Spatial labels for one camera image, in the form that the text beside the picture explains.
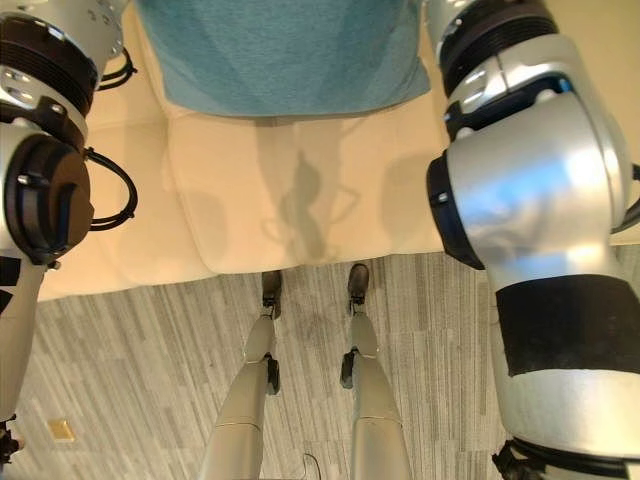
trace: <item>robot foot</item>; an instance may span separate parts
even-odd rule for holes
[[[282,272],[274,270],[262,273],[262,306],[273,307],[273,319],[280,317],[280,295],[282,294]]]
[[[350,297],[349,304],[363,305],[368,287],[369,269],[362,263],[356,263],[349,272],[349,283],[347,284]]]

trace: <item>black band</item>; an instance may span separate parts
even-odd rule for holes
[[[460,26],[446,37],[440,52],[447,96],[489,57],[531,38],[558,33],[553,17],[540,0],[478,0],[460,20]]]
[[[464,231],[458,207],[451,188],[447,152],[436,158],[427,171],[427,195],[431,214],[438,228],[444,251],[456,260],[476,270],[484,270],[484,265],[473,251]]]
[[[50,35],[33,20],[9,17],[0,28],[2,64],[33,75],[60,92],[82,115],[89,113],[98,75],[75,45]]]
[[[509,375],[548,369],[640,373],[640,302],[624,280],[570,275],[497,292]]]
[[[42,130],[71,145],[78,153],[84,148],[84,136],[69,118],[69,112],[50,97],[42,97],[33,110],[27,110],[11,103],[0,102],[0,121],[11,123],[16,118],[25,118],[37,124]]]
[[[526,458],[516,459],[512,451]],[[507,441],[500,454],[493,456],[493,463],[504,478],[524,479],[542,479],[539,474],[545,473],[547,466],[607,478],[629,478],[626,464],[639,460],[566,452],[518,438]]]

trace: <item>floor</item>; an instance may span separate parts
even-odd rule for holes
[[[640,246],[617,249],[640,291]],[[416,480],[497,479],[504,441],[489,361],[486,276],[442,254],[368,262],[367,309],[404,419]],[[262,478],[349,478],[350,264],[284,272],[276,323],[282,389],[266,403]],[[137,288],[40,304],[6,480],[194,479],[244,340],[260,276]],[[64,418],[73,443],[52,440]]]

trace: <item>teal cushion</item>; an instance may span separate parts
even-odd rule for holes
[[[373,110],[429,88],[416,0],[137,0],[172,102],[234,116]]]

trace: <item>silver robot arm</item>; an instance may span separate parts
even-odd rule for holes
[[[92,225],[85,117],[126,4],[0,1],[0,469],[43,275]]]
[[[632,165],[538,0],[430,0],[450,147],[427,174],[447,253],[486,269],[504,478],[638,478],[640,303],[609,246]],[[638,178],[638,167],[633,168]]]

